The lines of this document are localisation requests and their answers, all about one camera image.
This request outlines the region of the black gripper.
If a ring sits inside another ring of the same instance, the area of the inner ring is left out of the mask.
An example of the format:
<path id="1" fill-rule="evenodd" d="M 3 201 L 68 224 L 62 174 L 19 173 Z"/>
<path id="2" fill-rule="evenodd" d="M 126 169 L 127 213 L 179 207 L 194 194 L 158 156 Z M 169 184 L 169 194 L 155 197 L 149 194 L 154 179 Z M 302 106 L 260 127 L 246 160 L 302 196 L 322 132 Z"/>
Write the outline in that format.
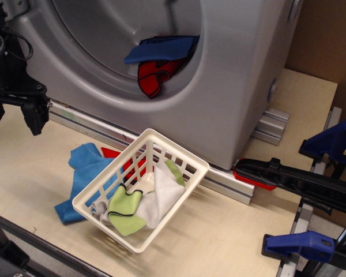
<path id="1" fill-rule="evenodd" d="M 21 106 L 27 127 L 40 135 L 49 120 L 50 99 L 44 84 L 29 75 L 18 76 L 7 88 L 0 89 L 0 120 L 5 114 L 2 103 Z"/>

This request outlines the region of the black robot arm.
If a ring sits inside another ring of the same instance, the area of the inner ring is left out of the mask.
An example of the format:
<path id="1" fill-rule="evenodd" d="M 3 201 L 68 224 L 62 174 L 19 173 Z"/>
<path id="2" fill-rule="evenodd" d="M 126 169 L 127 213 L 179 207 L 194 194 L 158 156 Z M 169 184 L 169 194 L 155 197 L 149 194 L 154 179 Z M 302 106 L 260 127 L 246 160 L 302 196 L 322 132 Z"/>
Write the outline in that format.
<path id="1" fill-rule="evenodd" d="M 0 121 L 5 114 L 4 104 L 19 106 L 27 126 L 37 136 L 49 120 L 47 88 L 27 73 L 32 45 L 6 23 L 15 10 L 24 12 L 26 8 L 25 1 L 17 1 L 12 10 L 0 1 Z"/>

